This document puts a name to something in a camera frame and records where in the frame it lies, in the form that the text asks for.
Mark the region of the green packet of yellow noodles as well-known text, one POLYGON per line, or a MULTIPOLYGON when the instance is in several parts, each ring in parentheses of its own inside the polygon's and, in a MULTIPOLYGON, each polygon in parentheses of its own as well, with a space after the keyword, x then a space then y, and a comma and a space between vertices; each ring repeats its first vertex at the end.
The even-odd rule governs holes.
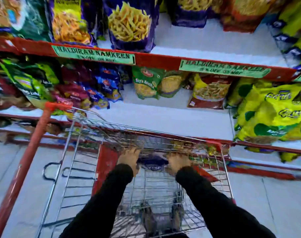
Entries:
POLYGON ((159 95, 165 98, 172 98, 183 86, 187 77, 188 72, 186 71, 166 71, 164 78, 158 85, 159 95))

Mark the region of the pile of yellow green packets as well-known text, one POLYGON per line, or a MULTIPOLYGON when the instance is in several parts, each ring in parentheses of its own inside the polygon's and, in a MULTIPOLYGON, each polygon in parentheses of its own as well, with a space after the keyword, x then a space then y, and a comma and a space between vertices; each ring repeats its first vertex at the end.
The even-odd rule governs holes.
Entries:
POLYGON ((259 145, 301 139, 301 83, 240 81, 229 96, 230 107, 241 98, 233 118, 234 141, 259 145))

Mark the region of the red and white store shelf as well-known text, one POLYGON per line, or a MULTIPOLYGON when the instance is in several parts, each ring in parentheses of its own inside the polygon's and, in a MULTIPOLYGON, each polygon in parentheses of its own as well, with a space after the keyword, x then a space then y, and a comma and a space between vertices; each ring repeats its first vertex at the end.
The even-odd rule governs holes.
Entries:
MULTIPOLYGON (((178 70, 184 60, 244 64, 267 67, 264 79, 301 82, 301 70, 289 68, 278 49, 270 26, 259 25, 252 34, 224 32, 219 21, 209 19, 204 28, 177 27, 167 13, 161 13, 155 29, 156 46, 150 53, 136 53, 136 65, 178 70)), ((161 133, 232 142, 235 136, 232 109, 188 108, 190 90, 181 89, 172 98, 141 100, 134 85, 126 85, 124 101, 110 109, 92 109, 87 118, 145 128, 161 133)))

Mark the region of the dark blue snack packet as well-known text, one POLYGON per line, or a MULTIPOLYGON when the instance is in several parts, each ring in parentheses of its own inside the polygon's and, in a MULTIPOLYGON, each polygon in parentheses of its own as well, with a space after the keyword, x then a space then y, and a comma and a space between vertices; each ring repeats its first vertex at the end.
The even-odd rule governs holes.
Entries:
POLYGON ((161 172, 169 162, 163 152, 148 152, 138 156, 137 164, 145 170, 161 172))

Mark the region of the person's right shoe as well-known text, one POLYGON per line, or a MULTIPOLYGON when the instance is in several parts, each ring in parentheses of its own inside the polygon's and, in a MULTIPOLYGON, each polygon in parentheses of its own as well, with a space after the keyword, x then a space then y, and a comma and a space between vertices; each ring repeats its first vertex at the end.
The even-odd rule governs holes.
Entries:
POLYGON ((184 219, 184 200, 180 195, 176 195, 171 206, 170 220, 172 232, 181 232, 184 219))

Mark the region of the red and orange snack packet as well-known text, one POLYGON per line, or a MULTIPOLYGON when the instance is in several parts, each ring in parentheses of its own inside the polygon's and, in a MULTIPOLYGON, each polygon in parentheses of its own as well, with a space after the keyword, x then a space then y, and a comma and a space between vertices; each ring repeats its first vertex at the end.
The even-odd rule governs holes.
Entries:
POLYGON ((223 0, 220 23, 225 32, 254 33, 275 20, 287 0, 223 0))

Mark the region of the person's right hand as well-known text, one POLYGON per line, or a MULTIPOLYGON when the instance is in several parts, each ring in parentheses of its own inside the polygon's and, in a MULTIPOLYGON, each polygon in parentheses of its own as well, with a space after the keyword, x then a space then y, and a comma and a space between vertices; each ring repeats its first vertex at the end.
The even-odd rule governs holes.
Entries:
POLYGON ((191 166, 192 161, 168 161, 168 165, 164 168, 164 170, 170 176, 176 176, 180 169, 191 166))

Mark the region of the yellow and purple snack packet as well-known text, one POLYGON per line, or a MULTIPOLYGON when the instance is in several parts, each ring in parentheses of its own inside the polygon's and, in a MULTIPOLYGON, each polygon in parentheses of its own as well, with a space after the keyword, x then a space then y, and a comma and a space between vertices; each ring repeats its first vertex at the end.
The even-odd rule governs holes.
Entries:
POLYGON ((94 37, 97 10, 94 0, 47 0, 53 42, 96 45, 94 37))

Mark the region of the red and yellow snack packet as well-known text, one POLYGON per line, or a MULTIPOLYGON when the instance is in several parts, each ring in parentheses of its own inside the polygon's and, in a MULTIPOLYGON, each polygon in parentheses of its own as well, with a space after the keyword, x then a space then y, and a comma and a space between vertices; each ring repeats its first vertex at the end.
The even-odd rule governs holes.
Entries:
POLYGON ((199 74, 193 76, 192 97, 188 108, 223 109, 233 76, 199 74))

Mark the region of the dark green snack packet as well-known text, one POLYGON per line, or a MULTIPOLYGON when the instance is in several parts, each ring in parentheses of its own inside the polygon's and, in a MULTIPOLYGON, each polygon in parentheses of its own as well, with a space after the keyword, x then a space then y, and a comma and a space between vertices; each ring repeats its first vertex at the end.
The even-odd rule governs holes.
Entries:
POLYGON ((46 0, 0 0, 0 36, 51 42, 46 0))

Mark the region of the green packet with red logo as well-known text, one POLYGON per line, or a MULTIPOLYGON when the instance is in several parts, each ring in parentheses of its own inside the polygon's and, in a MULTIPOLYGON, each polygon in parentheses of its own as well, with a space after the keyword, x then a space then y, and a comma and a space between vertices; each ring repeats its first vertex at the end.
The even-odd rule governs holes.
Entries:
POLYGON ((132 80, 139 99, 159 99, 158 86, 164 78, 165 70, 147 67, 132 67, 132 80))

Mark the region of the purple packet of yellow sticks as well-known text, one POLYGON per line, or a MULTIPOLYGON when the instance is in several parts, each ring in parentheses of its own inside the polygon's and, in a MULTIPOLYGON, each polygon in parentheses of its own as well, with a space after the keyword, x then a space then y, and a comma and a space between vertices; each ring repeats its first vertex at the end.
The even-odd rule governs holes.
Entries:
POLYGON ((165 0, 173 26, 204 28, 213 0, 165 0))
POLYGON ((102 0, 112 49, 150 53, 162 0, 102 0))

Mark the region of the person's shoe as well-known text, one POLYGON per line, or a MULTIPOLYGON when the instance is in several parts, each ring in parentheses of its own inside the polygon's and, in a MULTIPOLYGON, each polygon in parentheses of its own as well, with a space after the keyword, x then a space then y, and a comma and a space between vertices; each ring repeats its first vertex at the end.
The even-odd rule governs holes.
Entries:
POLYGON ((147 201, 141 203, 139 217, 145 229, 145 238, 157 237, 160 235, 155 215, 147 201))
POLYGON ((171 206, 170 220, 172 232, 181 232, 184 219, 184 200, 180 195, 176 195, 171 206))

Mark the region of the green shelf label strip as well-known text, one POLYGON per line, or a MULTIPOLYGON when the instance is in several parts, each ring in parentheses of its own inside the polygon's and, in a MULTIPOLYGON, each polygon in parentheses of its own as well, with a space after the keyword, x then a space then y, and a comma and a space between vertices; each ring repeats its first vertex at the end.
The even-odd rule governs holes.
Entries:
POLYGON ((218 63, 201 60, 185 60, 180 62, 180 71, 208 73, 214 75, 227 75, 250 78, 264 78, 272 69, 267 67, 254 67, 244 64, 218 63))
POLYGON ((65 46, 51 46, 58 57, 67 59, 88 60, 104 63, 136 65, 136 58, 134 54, 102 51, 88 48, 65 47, 65 46))

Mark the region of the row of lime green packets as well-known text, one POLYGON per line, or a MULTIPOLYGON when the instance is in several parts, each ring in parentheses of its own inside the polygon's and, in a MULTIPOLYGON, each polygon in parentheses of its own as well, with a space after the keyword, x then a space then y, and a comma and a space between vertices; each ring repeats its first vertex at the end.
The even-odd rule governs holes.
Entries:
POLYGON ((270 31, 287 66, 301 70, 301 0, 286 0, 270 31))

